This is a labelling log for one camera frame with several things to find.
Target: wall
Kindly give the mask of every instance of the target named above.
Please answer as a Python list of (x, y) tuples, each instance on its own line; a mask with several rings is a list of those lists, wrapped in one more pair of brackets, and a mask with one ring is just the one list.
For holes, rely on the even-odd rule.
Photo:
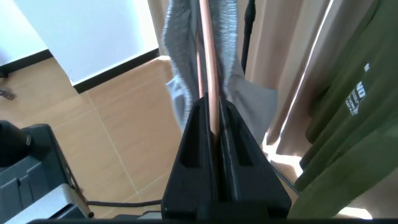
[(158, 47), (147, 1), (15, 2), (72, 85)]
[(0, 1), (0, 24), (0, 66), (47, 49), (13, 0)]

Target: floor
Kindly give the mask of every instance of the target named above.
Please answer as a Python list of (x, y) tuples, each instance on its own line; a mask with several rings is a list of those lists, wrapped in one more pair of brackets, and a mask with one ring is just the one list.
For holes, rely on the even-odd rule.
[[(88, 200), (161, 199), (181, 138), (165, 87), (171, 76), (169, 62), (155, 59), (79, 95), (51, 58), (11, 74), (6, 85), (17, 98), (0, 98), (0, 119), (51, 125)], [(90, 208), (113, 218), (160, 205)]]

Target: black cylinder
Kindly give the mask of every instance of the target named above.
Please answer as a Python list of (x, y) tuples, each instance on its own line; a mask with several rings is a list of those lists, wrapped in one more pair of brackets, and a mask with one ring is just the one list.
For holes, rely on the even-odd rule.
[(25, 158), (32, 138), (8, 121), (0, 121), (0, 167), (8, 167)]

